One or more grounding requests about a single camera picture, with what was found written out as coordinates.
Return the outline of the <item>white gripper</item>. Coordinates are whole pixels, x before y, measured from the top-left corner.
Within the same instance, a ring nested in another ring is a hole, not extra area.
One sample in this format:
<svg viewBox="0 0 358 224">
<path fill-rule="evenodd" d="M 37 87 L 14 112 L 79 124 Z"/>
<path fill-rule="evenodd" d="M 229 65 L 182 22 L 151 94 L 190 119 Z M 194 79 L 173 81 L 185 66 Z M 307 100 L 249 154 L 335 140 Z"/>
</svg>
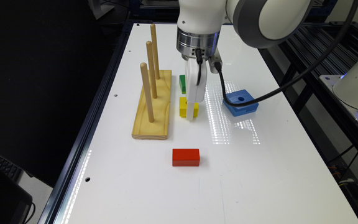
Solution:
<svg viewBox="0 0 358 224">
<path fill-rule="evenodd" d="M 194 103 L 204 100 L 208 70 L 206 62 L 202 59 L 199 65 L 195 58 L 189 58 L 185 62 L 186 80 L 186 119 L 192 121 L 194 118 Z"/>
</svg>

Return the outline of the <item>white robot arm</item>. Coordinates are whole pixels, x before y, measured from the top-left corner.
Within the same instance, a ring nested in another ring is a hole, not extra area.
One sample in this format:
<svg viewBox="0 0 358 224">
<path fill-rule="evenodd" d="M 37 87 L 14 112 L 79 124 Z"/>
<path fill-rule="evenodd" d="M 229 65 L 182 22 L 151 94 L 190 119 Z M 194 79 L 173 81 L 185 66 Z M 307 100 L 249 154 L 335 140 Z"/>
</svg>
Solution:
<svg viewBox="0 0 358 224">
<path fill-rule="evenodd" d="M 186 118 L 204 100 L 207 74 L 216 73 L 221 27 L 230 22 L 241 40 L 257 49 L 288 39 L 306 19 L 313 0 L 180 0 L 177 50 L 185 60 Z"/>
</svg>

